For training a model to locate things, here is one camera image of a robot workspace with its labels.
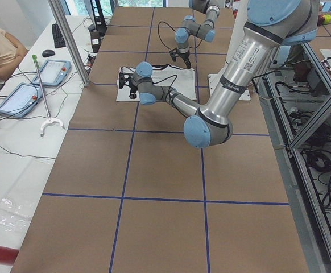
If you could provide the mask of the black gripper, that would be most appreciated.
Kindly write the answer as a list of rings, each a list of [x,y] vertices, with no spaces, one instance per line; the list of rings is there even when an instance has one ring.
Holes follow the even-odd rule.
[[[185,62],[186,67],[191,68],[191,62],[189,61],[189,51],[181,51],[178,48],[174,48],[170,50],[169,54],[173,62],[176,62],[176,58],[180,57]]]
[[[123,89],[124,86],[129,87],[130,88],[129,98],[130,99],[137,99],[138,88],[137,88],[136,85],[133,84],[132,79],[133,79],[133,75],[131,73],[119,72],[118,87],[120,89]]]

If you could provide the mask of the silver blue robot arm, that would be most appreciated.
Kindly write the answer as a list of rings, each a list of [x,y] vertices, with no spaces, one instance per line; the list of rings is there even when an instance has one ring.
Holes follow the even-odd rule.
[[[215,23],[220,15],[221,9],[225,7],[225,1],[215,0],[190,0],[188,1],[189,7],[206,15],[203,23],[196,22],[193,16],[185,16],[181,27],[175,31],[175,42],[177,46],[169,51],[173,61],[180,57],[187,69],[191,68],[189,61],[190,46],[189,37],[194,36],[206,42],[212,42],[215,37]]]
[[[226,142],[233,133],[228,116],[270,50],[306,43],[316,37],[319,2],[247,1],[243,12],[244,36],[205,105],[197,104],[171,86],[156,85],[152,65],[145,61],[132,73],[119,73],[119,88],[128,87],[130,98],[138,98],[142,105],[164,101],[174,107],[186,118],[183,131],[191,146],[205,148]]]

